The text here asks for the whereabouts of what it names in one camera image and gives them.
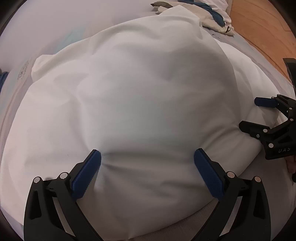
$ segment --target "wooden surface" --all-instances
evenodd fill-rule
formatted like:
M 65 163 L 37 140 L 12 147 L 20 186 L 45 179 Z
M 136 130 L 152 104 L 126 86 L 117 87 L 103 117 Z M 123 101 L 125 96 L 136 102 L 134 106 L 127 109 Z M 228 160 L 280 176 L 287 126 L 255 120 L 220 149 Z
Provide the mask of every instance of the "wooden surface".
M 283 58 L 296 58 L 296 38 L 268 0 L 233 0 L 230 17 L 243 36 L 287 79 Z

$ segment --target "finger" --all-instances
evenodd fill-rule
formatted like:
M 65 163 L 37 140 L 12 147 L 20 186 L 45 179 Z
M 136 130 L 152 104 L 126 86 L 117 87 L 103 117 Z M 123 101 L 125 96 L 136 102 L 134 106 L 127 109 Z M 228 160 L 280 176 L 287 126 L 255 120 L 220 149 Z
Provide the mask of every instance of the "finger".
M 289 173 L 295 173 L 296 172 L 296 163 L 290 163 L 290 162 L 286 162 L 287 163 L 287 169 Z
M 295 163 L 295 156 L 286 156 L 285 160 L 289 163 Z

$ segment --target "white pillow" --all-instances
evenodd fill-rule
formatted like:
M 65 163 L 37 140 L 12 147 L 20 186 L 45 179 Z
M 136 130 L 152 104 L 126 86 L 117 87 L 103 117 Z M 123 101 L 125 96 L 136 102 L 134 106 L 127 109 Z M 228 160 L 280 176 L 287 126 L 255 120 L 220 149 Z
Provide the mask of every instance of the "white pillow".
M 261 147 L 239 122 L 273 126 L 277 117 L 256 107 L 252 94 L 256 87 L 256 95 L 275 95 L 274 85 L 243 55 L 238 61 L 236 79 L 182 6 L 39 57 L 4 148 L 1 206 L 22 223 L 34 177 L 56 178 L 97 149 L 102 165 L 78 204 L 103 239 L 132 238 L 193 214 L 212 199 L 194 151 L 203 148 L 239 175 Z
M 226 12 L 228 3 L 225 0 L 194 0 L 194 1 L 206 3 L 214 11 L 216 11 L 223 17 L 225 23 L 231 23 L 231 18 Z

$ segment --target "blue fabric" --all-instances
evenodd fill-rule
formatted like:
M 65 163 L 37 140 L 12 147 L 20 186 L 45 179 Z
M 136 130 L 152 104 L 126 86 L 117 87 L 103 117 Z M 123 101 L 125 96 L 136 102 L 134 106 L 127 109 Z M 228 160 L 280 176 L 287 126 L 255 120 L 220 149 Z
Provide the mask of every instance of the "blue fabric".
M 213 16 L 213 19 L 215 20 L 215 22 L 219 26 L 221 26 L 221 27 L 224 27 L 225 26 L 225 22 L 224 22 L 224 19 L 223 19 L 222 15 L 220 13 L 215 12 L 206 3 L 194 2 L 194 0 L 178 0 L 178 2 L 183 2 L 183 3 L 188 3 L 188 4 L 194 4 L 194 5 L 198 6 L 198 7 L 203 8 L 204 10 L 207 10 Z
M 0 92 L 7 76 L 8 76 L 8 72 L 3 72 L 2 74 L 0 74 Z

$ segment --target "silver screw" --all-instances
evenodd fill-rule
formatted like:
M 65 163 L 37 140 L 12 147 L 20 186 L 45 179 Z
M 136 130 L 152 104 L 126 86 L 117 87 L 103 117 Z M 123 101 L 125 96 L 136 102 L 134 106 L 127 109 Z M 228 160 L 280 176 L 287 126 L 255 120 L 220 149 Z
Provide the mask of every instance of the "silver screw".
M 59 177 L 61 179 L 65 179 L 68 176 L 68 174 L 66 172 L 63 172 Z
M 261 182 L 261 178 L 260 177 L 255 177 L 255 181 L 259 183 L 259 182 Z
M 34 182 L 35 183 L 38 183 L 40 181 L 40 177 L 36 177 L 36 178 L 34 178 Z
M 227 173 L 227 176 L 229 176 L 230 178 L 234 178 L 235 177 L 235 174 L 233 172 L 228 172 Z

